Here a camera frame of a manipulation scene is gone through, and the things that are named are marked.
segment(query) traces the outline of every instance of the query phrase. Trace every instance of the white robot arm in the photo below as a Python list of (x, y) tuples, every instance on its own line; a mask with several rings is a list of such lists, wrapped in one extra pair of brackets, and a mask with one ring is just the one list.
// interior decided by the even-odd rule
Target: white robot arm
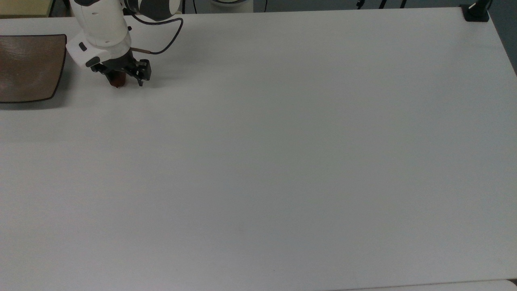
[[(126, 3), (133, 13), (162, 21), (172, 17), (180, 0)], [(135, 60), (131, 51), (131, 36), (122, 12), (124, 0), (72, 0), (70, 6), (82, 30), (66, 46), (80, 67), (101, 72), (117, 87), (124, 84), (126, 74), (135, 77), (140, 86), (150, 79), (149, 61)]]

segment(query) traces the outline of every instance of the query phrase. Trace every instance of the floor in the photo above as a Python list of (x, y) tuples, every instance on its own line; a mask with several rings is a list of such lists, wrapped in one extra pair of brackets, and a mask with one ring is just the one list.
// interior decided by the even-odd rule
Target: floor
[[(198, 13), (209, 13), (208, 0), (195, 0)], [(362, 9), (377, 9), (382, 0), (366, 0)], [(475, 0), (407, 0), (406, 8), (457, 7), (459, 4), (473, 3)], [(401, 0), (388, 0), (385, 9), (400, 7)], [(194, 13), (193, 0), (187, 0), (186, 13)], [(266, 0), (254, 0), (255, 12), (264, 11)], [(267, 11), (311, 11), (357, 9), (356, 0), (268, 0)], [(67, 16), (62, 0), (56, 0), (53, 16)], [(499, 36), (517, 72), (517, 1), (494, 0), (490, 9)]]

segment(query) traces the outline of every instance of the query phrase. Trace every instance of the black cable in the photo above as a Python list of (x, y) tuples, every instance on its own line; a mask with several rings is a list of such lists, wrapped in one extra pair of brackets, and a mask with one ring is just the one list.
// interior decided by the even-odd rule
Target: black cable
[(179, 32), (181, 31), (181, 28), (183, 27), (183, 18), (181, 18), (181, 17), (170, 19), (170, 20), (165, 20), (165, 21), (160, 21), (160, 22), (148, 22), (148, 21), (145, 21), (145, 20), (142, 20), (142, 19), (136, 17), (136, 15), (134, 14), (133, 11), (131, 11), (131, 10), (129, 10), (129, 11), (131, 12), (131, 16), (133, 16), (133, 18), (135, 18), (138, 22), (146, 24), (146, 25), (162, 25), (162, 24), (172, 23), (172, 22), (175, 22), (175, 21), (180, 21), (179, 27), (178, 27), (178, 31), (176, 31), (176, 34), (172, 38), (171, 42), (169, 42), (169, 44), (163, 50), (161, 50), (159, 52), (149, 52), (149, 54), (161, 54), (164, 51), (166, 51), (167, 49), (169, 49), (169, 47), (172, 45), (172, 43), (178, 37)]
[(365, 0), (359, 0), (359, 1), (357, 1), (357, 4), (356, 4), (356, 6), (357, 6), (357, 10), (361, 9), (361, 7), (364, 5), (364, 2), (365, 2)]

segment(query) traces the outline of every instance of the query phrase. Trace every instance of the brown tray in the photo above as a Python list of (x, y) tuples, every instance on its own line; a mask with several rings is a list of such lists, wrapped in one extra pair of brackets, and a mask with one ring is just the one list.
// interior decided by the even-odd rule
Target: brown tray
[(0, 36), (0, 103), (50, 99), (66, 57), (66, 35)]

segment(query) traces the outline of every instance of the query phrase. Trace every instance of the tabletop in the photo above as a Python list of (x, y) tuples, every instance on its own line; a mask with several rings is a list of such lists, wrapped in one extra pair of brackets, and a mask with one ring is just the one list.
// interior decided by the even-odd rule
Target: tabletop
[[(151, 80), (0, 105), (1, 290), (517, 278), (517, 78), (459, 8), (185, 15)], [(131, 18), (160, 50), (177, 24)], [(1, 35), (79, 30), (0, 20)]]

